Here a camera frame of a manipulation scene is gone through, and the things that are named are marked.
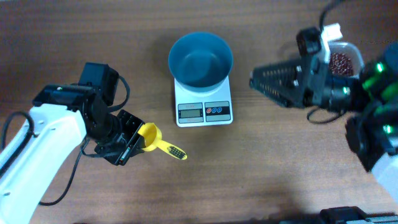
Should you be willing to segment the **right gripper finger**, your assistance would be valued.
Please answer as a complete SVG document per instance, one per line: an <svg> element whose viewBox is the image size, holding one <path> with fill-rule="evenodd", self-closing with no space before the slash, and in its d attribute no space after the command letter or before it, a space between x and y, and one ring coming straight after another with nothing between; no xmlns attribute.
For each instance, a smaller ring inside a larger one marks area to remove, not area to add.
<svg viewBox="0 0 398 224"><path fill-rule="evenodd" d="M302 65L302 60L295 58L283 62L273 63L269 65L262 65L254 68L251 72L251 79L259 82L293 83L297 79L297 67Z"/></svg>
<svg viewBox="0 0 398 224"><path fill-rule="evenodd" d="M294 103L292 100L289 100L287 97L283 96L277 90L272 89L266 84L255 81L254 79L250 79L249 86L251 89L262 93L268 99L276 103L277 105L283 108L304 108L303 104Z"/></svg>

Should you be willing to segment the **yellow measuring scoop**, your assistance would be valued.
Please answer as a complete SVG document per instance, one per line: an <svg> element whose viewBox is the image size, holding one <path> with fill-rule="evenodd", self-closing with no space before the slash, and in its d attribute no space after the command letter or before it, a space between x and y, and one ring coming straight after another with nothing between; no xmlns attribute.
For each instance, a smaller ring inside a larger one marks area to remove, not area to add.
<svg viewBox="0 0 398 224"><path fill-rule="evenodd" d="M160 149L166 154L179 160L185 160L188 157L184 150L174 144L164 141L162 139L161 130L154 123L143 124L139 128L138 134L144 138L144 147L142 150L145 152Z"/></svg>

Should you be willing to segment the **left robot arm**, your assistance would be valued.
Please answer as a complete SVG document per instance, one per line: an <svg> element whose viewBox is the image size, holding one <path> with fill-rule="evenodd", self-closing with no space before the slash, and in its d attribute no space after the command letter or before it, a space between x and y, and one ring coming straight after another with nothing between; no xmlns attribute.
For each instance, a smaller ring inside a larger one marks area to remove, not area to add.
<svg viewBox="0 0 398 224"><path fill-rule="evenodd" d="M21 112L13 140L1 140L1 222L28 223L59 168L74 149L123 166L143 152L143 121L114 105L123 77L107 64L86 63L77 83L47 85Z"/></svg>

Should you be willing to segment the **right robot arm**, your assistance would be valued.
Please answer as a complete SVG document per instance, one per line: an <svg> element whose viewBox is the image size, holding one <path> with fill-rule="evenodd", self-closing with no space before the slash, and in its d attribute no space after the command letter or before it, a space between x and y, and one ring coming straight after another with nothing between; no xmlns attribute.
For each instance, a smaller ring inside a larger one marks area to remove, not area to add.
<svg viewBox="0 0 398 224"><path fill-rule="evenodd" d="M339 24L301 30L300 57L255 68L249 86L283 108L355 112L346 140L362 166L397 199L397 44L359 70L358 77L330 70L330 45L342 37Z"/></svg>

